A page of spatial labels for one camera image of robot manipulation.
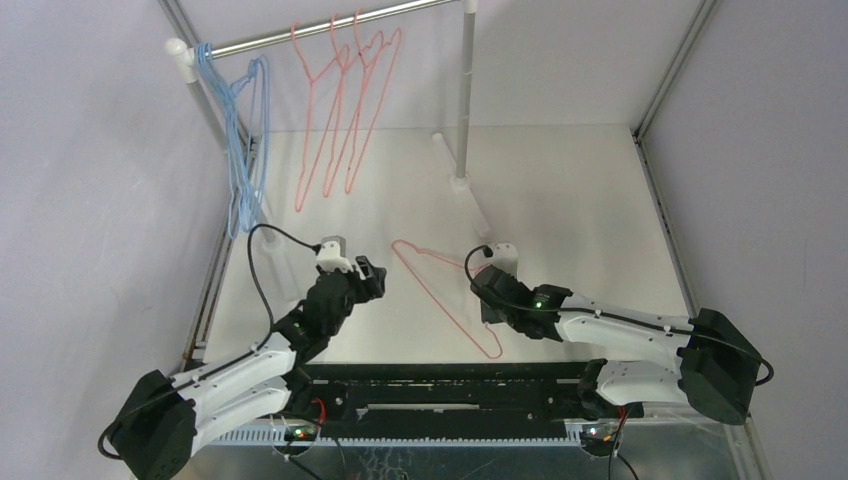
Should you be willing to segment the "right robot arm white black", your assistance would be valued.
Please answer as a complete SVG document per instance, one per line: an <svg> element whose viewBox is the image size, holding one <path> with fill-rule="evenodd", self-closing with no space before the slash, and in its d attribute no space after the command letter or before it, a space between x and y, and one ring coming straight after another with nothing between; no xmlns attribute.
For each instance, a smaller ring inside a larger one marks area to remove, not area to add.
<svg viewBox="0 0 848 480"><path fill-rule="evenodd" d="M728 425L742 425L758 373L773 369L722 313L693 317L650 314L605 305L565 287L527 287L495 266L469 279L485 321L505 323L534 340L585 343L627 353L625 360L589 361L578 387L589 417L613 407L686 404Z"/></svg>

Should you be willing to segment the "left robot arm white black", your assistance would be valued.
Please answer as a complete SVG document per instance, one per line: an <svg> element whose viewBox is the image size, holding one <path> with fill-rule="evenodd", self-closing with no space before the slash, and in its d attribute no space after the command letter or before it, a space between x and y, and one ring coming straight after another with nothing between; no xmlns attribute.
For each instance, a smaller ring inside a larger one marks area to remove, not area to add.
<svg viewBox="0 0 848 480"><path fill-rule="evenodd" d="M313 392L303 365L328 347L355 305L384 296L386 276L365 256L349 271L320 269L306 297L247 352L173 376L145 374L99 437L100 454L138 479L171 479L225 433L259 417L305 414Z"/></svg>

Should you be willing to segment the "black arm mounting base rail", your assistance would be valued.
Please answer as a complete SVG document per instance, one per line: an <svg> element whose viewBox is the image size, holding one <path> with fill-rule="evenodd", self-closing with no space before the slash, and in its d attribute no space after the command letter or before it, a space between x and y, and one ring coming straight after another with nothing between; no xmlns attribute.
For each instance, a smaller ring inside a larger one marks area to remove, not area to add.
<svg viewBox="0 0 848 480"><path fill-rule="evenodd" d="M360 444L533 444L569 424L614 422L618 407L589 417L578 397L588 362L306 365L322 399L324 437ZM699 418L686 404L632 404L631 418Z"/></svg>

